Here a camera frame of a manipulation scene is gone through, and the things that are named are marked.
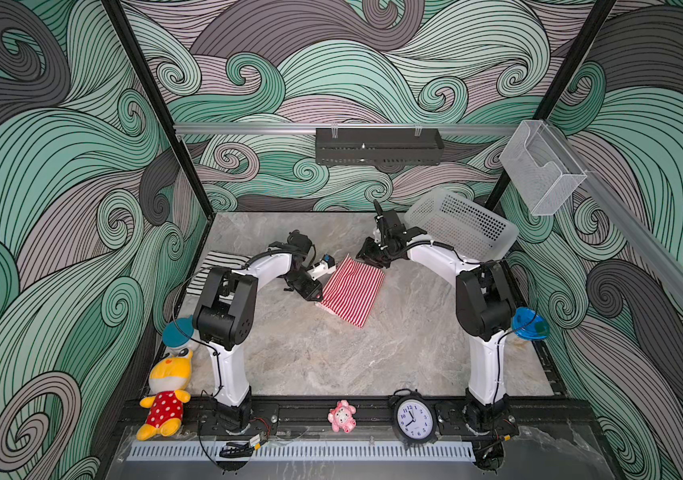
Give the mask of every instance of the aluminum rail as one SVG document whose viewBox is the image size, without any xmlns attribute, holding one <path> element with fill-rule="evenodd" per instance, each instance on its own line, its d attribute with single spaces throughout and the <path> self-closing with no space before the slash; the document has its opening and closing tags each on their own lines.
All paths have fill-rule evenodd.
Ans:
<svg viewBox="0 0 683 480">
<path fill-rule="evenodd" d="M 515 133 L 516 124 L 294 124 L 273 122 L 186 122 L 174 125 L 179 135 L 314 135 L 318 128 L 436 128 L 441 135 L 505 137 Z"/>
<path fill-rule="evenodd" d="M 555 155 L 570 171 L 579 171 L 578 165 L 584 163 L 567 139 L 554 134 L 550 129 L 542 129 L 542 137 L 553 149 Z M 683 267 L 665 246 L 640 223 L 635 215 L 624 205 L 614 190 L 601 178 L 598 172 L 586 171 L 587 177 L 581 187 L 592 195 L 605 215 L 616 225 L 627 242 L 643 256 L 650 265 L 665 290 L 673 297 L 683 311 Z"/>
</svg>

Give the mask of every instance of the white cable tray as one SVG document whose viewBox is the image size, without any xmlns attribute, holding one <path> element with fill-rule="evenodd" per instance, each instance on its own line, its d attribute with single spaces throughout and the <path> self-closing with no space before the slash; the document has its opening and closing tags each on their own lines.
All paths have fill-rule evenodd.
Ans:
<svg viewBox="0 0 683 480">
<path fill-rule="evenodd" d="M 253 456 L 247 458 L 221 458 L 218 451 L 226 442 L 204 440 L 205 451 L 217 462 L 349 462 L 396 459 L 403 461 L 474 462 L 471 442 L 439 441 L 430 445 L 405 448 L 397 440 L 272 440 L 264 444 Z M 198 441 L 159 440 L 140 442 L 134 440 L 128 462 L 159 462 L 185 460 L 209 462 Z"/>
</svg>

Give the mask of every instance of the black metal frame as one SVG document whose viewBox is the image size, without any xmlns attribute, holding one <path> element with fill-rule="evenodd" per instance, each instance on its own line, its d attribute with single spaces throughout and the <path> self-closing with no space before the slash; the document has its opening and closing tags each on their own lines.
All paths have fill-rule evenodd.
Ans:
<svg viewBox="0 0 683 480">
<path fill-rule="evenodd" d="M 168 110 L 168 106 L 162 99 L 160 89 L 154 82 L 152 71 L 149 70 L 149 64 L 147 63 L 146 58 L 144 58 L 142 49 L 138 45 L 138 40 L 128 22 L 128 17 L 125 16 L 125 10 L 122 9 L 122 4 L 119 0 L 102 0 L 102 4 L 104 5 L 106 14 L 109 16 L 110 22 L 112 22 L 112 26 L 115 28 L 115 32 L 120 39 L 122 47 L 125 49 L 125 55 L 128 57 L 131 65 L 133 65 L 138 81 L 144 88 L 149 104 L 152 105 L 152 110 L 154 110 L 154 114 L 157 116 L 158 122 L 165 132 L 165 136 L 168 138 L 168 142 L 171 145 L 171 149 L 173 149 L 176 160 L 181 165 L 187 181 L 192 186 L 192 192 L 194 193 L 194 196 L 197 197 L 202 211 L 205 214 L 205 229 L 203 230 L 203 235 L 197 246 L 197 250 L 194 253 L 192 265 L 189 267 L 187 273 L 187 276 L 191 276 L 202 255 L 205 239 L 208 238 L 208 232 L 210 232 L 211 227 L 213 226 L 213 220 L 216 213 L 211 206 L 211 202 L 208 201 L 208 195 L 205 194 L 205 188 L 202 186 L 200 177 L 198 177 L 197 173 L 194 171 L 194 163 L 189 156 L 189 150 L 187 150 L 183 142 L 176 136 L 175 129 L 173 128 L 173 116 L 171 115 L 171 111 Z M 174 312 L 181 305 L 183 299 L 183 294 L 178 295 L 178 299 L 176 300 L 175 305 L 173 305 Z"/>
<path fill-rule="evenodd" d="M 389 396 L 352 396 L 347 397 L 350 404 L 357 406 L 355 420 L 358 426 L 385 426 L 392 425 L 392 408 L 388 406 Z M 273 435 L 280 438 L 297 438 L 305 434 L 313 427 L 330 427 L 327 420 L 330 408 L 336 407 L 336 397 L 327 396 L 253 396 L 252 408 L 254 417 L 259 416 L 270 423 Z M 466 401 L 463 396 L 425 396 L 424 402 L 435 408 L 438 415 L 445 411 L 442 406 L 462 405 Z M 211 411 L 215 408 L 214 401 L 208 397 L 193 397 L 184 405 L 184 424 L 198 423 L 202 429 L 202 435 L 208 436 L 214 433 L 214 426 L 210 425 Z M 271 415 L 276 415 L 278 421 L 271 422 Z M 553 426 L 558 427 L 560 432 L 570 430 L 572 425 L 585 425 L 590 427 L 598 443 L 600 453 L 605 458 L 615 478 L 623 480 L 624 471 L 619 466 L 608 439 L 597 422 L 595 414 L 589 402 L 574 398 L 552 397 L 509 397 L 509 415 L 516 425 L 540 428 L 548 432 Z M 119 420 L 112 430 L 109 443 L 112 445 L 112 455 L 103 458 L 105 465 L 111 465 L 117 447 L 120 445 L 127 427 L 138 427 L 146 420 L 147 410 L 138 404 L 138 400 L 125 403 Z M 451 421 L 448 416 L 441 415 L 443 422 L 438 426 L 441 435 L 460 436 L 462 440 L 471 442 L 473 435 L 465 435 L 468 432 L 454 432 L 449 430 Z M 253 422 L 253 431 L 250 435 L 264 430 L 261 422 Z M 236 439 L 233 436 L 217 436 L 221 440 Z M 104 478 L 108 468 L 100 469 L 96 480 Z"/>
<path fill-rule="evenodd" d="M 597 0 L 595 2 L 595 5 L 593 5 L 592 10 L 589 11 L 589 15 L 587 15 L 584 21 L 582 29 L 576 38 L 573 39 L 573 45 L 568 50 L 565 61 L 560 65 L 536 113 L 533 114 L 533 120 L 547 120 L 549 115 L 555 110 L 558 100 L 566 91 L 568 84 L 571 83 L 573 75 L 579 70 L 583 59 L 589 52 L 589 48 L 592 47 L 597 33 L 605 23 L 615 3 L 616 0 Z M 496 208 L 501 200 L 501 196 L 507 190 L 507 185 L 509 185 L 509 175 L 506 171 L 503 171 L 485 202 L 485 207 L 488 210 Z"/>
<path fill-rule="evenodd" d="M 189 155 L 189 152 L 183 142 L 176 136 L 174 130 L 174 122 L 167 105 L 162 99 L 159 88 L 154 81 L 152 72 L 149 69 L 148 63 L 144 58 L 141 48 L 138 45 L 138 40 L 135 37 L 133 30 L 128 23 L 125 11 L 119 0 L 102 0 L 102 4 L 106 9 L 112 25 L 114 26 L 117 35 L 125 49 L 128 60 L 131 62 L 141 82 L 144 91 L 146 92 L 149 103 L 152 105 L 159 123 L 168 141 L 173 149 L 175 156 L 183 168 L 192 191 L 205 213 L 207 224 L 203 232 L 202 239 L 195 252 L 194 261 L 189 270 L 189 275 L 192 275 L 196 267 L 202 250 L 205 245 L 205 238 L 212 228 L 215 218 L 215 212 L 208 201 L 205 194 L 202 182 L 195 173 L 194 163 Z M 552 113 L 560 96 L 568 87 L 573 75 L 576 74 L 582 60 L 586 57 L 589 47 L 592 45 L 598 31 L 603 26 L 608 17 L 615 0 L 597 0 L 581 31 L 577 34 L 573 41 L 573 46 L 567 53 L 566 60 L 558 70 L 553 82 L 550 84 L 547 92 L 544 95 L 542 102 L 539 104 L 533 119 L 545 120 Z M 497 181 L 490 196 L 485 202 L 485 207 L 489 210 L 494 210 L 499 204 L 499 200 L 503 195 L 507 185 L 509 184 L 509 176 L 506 172 L 502 172 L 501 177 Z M 524 305 L 525 301 L 520 295 L 519 288 L 514 282 L 511 274 L 509 274 L 508 267 L 504 265 L 508 279 L 510 279 L 510 286 L 512 286 L 513 295 L 515 296 L 518 305 Z M 183 295 L 179 295 L 177 303 L 181 302 Z M 587 424 L 593 430 L 595 437 L 599 443 L 603 456 L 608 462 L 613 474 L 617 478 L 624 478 L 624 472 L 615 459 L 613 450 L 603 434 L 597 420 L 594 416 L 588 402 L 563 398 L 565 394 L 564 383 L 554 366 L 551 355 L 543 342 L 534 342 L 534 346 L 539 354 L 545 372 L 550 383 L 553 385 L 553 390 L 556 390 L 554 397 L 509 397 L 510 413 L 517 419 L 519 425 L 525 426 L 541 426 L 545 423 L 562 422 L 582 423 Z M 369 396 L 369 397 L 347 397 L 350 402 L 365 402 L 366 408 L 363 408 L 360 413 L 356 414 L 358 425 L 390 425 L 391 414 L 382 415 L 385 411 L 387 403 L 387 396 Z M 463 396 L 443 396 L 443 397 L 426 397 L 431 405 L 436 405 L 441 402 L 454 402 L 460 404 L 466 401 Z M 279 411 L 279 421 L 275 429 L 283 427 L 284 429 L 291 429 L 295 434 L 298 434 L 301 428 L 308 426 L 327 426 L 327 412 L 328 408 L 335 406 L 337 398 L 319 397 L 319 396 L 253 396 L 253 409 L 255 412 L 260 412 L 266 415 L 276 409 Z M 205 421 L 208 413 L 212 409 L 212 401 L 205 397 L 195 397 L 190 403 L 185 406 L 184 423 Z M 112 455 L 109 458 L 103 458 L 102 462 L 106 465 L 111 463 L 118 447 L 126 426 L 141 425 L 146 419 L 146 409 L 138 404 L 138 400 L 130 400 L 125 403 L 115 428 L 112 431 L 112 437 L 109 442 L 112 445 Z M 104 478 L 107 469 L 100 468 L 97 478 Z"/>
</svg>

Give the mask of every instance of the alarm clock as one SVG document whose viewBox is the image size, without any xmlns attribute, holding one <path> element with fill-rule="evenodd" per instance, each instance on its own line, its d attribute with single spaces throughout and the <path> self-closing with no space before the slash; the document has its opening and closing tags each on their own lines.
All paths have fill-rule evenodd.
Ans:
<svg viewBox="0 0 683 480">
<path fill-rule="evenodd" d="M 397 396 L 398 392 L 408 392 Z M 390 398 L 395 436 L 406 446 L 422 445 L 437 440 L 437 419 L 435 413 L 416 390 L 404 389 Z"/>
</svg>

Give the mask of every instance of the red striped cloth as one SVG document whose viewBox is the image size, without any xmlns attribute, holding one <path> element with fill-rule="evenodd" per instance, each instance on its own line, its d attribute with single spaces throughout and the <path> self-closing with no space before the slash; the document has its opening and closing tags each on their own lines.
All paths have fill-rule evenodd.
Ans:
<svg viewBox="0 0 683 480">
<path fill-rule="evenodd" d="M 363 264 L 347 255 L 323 287 L 323 301 L 317 305 L 363 328 L 384 279 L 384 272 L 375 266 Z"/>
</svg>

